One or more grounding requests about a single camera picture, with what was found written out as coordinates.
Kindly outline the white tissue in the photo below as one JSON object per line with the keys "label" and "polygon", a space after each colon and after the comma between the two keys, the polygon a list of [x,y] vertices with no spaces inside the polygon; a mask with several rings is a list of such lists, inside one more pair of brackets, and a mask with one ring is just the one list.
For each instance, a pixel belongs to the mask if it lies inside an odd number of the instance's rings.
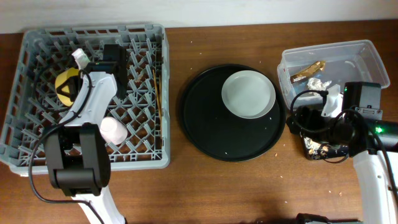
{"label": "white tissue", "polygon": [[307,83],[307,88],[308,90],[325,91],[330,84],[331,81],[322,82],[318,78],[310,78]]}

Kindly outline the pink cup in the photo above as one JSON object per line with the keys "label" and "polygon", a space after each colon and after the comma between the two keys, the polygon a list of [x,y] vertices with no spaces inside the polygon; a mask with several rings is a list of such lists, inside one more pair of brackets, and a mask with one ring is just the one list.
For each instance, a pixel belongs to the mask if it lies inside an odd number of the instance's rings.
{"label": "pink cup", "polygon": [[104,117],[99,130],[106,143],[120,145],[127,138],[127,128],[113,117]]}

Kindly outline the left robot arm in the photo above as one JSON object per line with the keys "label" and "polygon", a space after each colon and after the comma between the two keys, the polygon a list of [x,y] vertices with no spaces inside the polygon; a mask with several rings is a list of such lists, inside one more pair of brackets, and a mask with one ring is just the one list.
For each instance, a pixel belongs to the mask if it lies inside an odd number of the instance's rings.
{"label": "left robot arm", "polygon": [[111,162],[100,126],[109,103],[127,91],[127,52],[106,44],[103,56],[92,62],[82,49],[72,53],[77,67],[57,75],[55,92],[67,106],[57,125],[42,137],[53,188],[80,205],[91,223],[125,223],[108,184]]}

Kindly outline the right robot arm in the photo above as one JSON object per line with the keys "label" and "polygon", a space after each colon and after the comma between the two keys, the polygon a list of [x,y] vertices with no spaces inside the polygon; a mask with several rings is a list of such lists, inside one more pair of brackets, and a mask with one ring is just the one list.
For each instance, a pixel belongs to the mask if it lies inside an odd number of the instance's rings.
{"label": "right robot arm", "polygon": [[337,164],[352,158],[363,223],[397,223],[397,123],[382,120],[381,85],[347,82],[317,90],[323,109],[290,106],[287,125],[309,160]]}

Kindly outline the peanut shells food waste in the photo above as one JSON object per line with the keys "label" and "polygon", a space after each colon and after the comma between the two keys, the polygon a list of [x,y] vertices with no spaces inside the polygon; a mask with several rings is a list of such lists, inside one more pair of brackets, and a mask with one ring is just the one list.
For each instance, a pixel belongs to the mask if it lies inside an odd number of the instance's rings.
{"label": "peanut shells food waste", "polygon": [[310,156],[324,156],[331,146],[327,143],[319,143],[311,138],[304,137],[304,148]]}

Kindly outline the yellow bowl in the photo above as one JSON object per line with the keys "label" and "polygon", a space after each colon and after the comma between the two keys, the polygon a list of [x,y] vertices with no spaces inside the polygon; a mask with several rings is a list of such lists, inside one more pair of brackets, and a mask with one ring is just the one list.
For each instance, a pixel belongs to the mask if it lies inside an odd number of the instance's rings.
{"label": "yellow bowl", "polygon": [[55,80],[55,90],[58,99],[65,105],[71,106],[80,91],[81,78],[79,70],[70,68],[59,74]]}

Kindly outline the brown snack wrapper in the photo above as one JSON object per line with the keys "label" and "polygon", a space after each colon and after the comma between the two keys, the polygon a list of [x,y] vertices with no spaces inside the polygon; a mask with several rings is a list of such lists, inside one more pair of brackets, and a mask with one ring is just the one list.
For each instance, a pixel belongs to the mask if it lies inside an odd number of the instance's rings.
{"label": "brown snack wrapper", "polygon": [[303,69],[302,71],[296,73],[295,75],[290,77],[290,82],[291,83],[296,83],[300,80],[306,79],[308,77],[311,77],[315,73],[317,73],[319,70],[323,71],[325,68],[326,62],[324,60],[321,61],[316,61],[309,67]]}

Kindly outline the grey round plate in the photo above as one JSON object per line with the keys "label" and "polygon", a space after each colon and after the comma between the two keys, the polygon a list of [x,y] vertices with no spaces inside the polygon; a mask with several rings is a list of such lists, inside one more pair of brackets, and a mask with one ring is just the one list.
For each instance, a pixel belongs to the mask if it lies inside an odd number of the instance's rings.
{"label": "grey round plate", "polygon": [[242,70],[226,79],[221,98],[232,114],[244,119],[256,119],[273,108],[276,90],[265,75],[253,70]]}

